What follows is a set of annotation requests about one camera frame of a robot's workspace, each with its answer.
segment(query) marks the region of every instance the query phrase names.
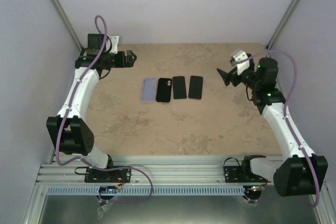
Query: beige tabletop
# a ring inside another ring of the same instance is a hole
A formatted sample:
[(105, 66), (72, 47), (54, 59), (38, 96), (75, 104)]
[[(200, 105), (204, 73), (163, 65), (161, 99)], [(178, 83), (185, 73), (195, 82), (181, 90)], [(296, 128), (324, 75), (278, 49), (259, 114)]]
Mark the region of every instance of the beige tabletop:
[[(216, 68), (232, 69), (236, 49), (255, 54), (260, 44), (123, 45), (138, 56), (133, 68), (112, 69), (96, 85), (86, 122), (110, 155), (281, 155), (268, 123), (245, 86), (226, 87)], [(201, 100), (140, 101), (144, 78), (202, 76)]]

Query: mounting plate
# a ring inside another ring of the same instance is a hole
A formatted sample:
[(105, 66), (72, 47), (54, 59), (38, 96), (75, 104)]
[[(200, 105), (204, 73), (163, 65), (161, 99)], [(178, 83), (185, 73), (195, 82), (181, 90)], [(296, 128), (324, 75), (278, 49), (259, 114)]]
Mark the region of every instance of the mounting plate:
[(263, 177), (258, 175), (251, 175), (249, 178), (247, 178), (244, 176), (243, 169), (240, 166), (224, 166), (224, 177), (226, 183), (262, 183), (265, 181)]
[(117, 176), (118, 174), (120, 178), (122, 178), (126, 183), (129, 183), (132, 176), (132, 171), (130, 169), (121, 169), (121, 170), (114, 170), (111, 172), (102, 172), (100, 170), (95, 169), (86, 169), (86, 175), (84, 182), (85, 183), (120, 183), (118, 181)]

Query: white wall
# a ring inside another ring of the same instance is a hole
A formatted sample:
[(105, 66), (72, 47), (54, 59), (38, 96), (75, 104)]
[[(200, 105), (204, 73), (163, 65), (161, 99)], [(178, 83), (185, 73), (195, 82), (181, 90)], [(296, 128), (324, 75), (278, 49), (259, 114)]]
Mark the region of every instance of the white wall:
[(0, 6), (0, 223), (19, 224), (53, 150), (45, 124), (65, 100), (78, 49), (49, 0)]
[(82, 45), (101, 14), (125, 43), (266, 44), (291, 0), (60, 0)]
[[(336, 0), (302, 0), (274, 49), (293, 55), (298, 84), (289, 106), (303, 137), (329, 163), (327, 185), (336, 206)], [(293, 80), (289, 60), (277, 56), (285, 93)]]

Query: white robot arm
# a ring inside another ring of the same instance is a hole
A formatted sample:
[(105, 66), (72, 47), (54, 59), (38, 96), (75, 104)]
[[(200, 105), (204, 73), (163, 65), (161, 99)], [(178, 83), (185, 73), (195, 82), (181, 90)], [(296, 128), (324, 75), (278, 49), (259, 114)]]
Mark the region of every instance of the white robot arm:
[(229, 73), (220, 69), (217, 71), (226, 86), (230, 83), (233, 86), (243, 83), (252, 89), (252, 101), (271, 126), (282, 151), (283, 163), (277, 167), (264, 156), (252, 155), (244, 158), (239, 169), (241, 168), (246, 181), (252, 181), (252, 177), (258, 175), (274, 182), (275, 189), (281, 196), (315, 194), (313, 176), (316, 174), (321, 189), (328, 162), (324, 156), (315, 155), (303, 139), (288, 108), (287, 113), (284, 113), (286, 99), (276, 88), (277, 61), (261, 58), (255, 71), (250, 56), (242, 50), (236, 50), (230, 61), (235, 68)]
[(82, 52), (75, 62), (75, 76), (66, 101), (57, 116), (49, 117), (46, 123), (51, 140), (56, 147), (60, 122), (66, 115), (66, 111), (69, 109), (69, 101), (74, 95), (72, 106), (66, 116), (66, 123), (62, 130), (59, 150), (65, 154), (84, 156), (90, 164), (98, 168), (112, 168), (113, 161), (109, 155), (103, 153), (95, 146), (94, 135), (85, 123), (90, 97), (96, 84), (101, 79), (103, 70), (110, 71), (111, 68), (133, 67), (137, 58), (130, 50), (127, 51), (126, 55), (122, 51), (118, 52), (118, 40), (119, 36), (109, 38), (107, 47), (109, 46), (110, 49), (106, 51), (105, 46), (104, 52), (98, 61), (80, 80), (82, 74), (96, 57), (97, 48), (101, 47), (103, 41), (102, 34), (88, 35), (87, 55), (84, 56), (84, 52)]

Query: lavender phone case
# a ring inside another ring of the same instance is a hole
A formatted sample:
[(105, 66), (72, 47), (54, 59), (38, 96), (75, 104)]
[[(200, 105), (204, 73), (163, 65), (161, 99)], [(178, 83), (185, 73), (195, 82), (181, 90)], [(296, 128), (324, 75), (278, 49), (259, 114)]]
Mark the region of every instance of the lavender phone case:
[(143, 80), (141, 101), (142, 102), (154, 102), (156, 96), (156, 78), (146, 78)]

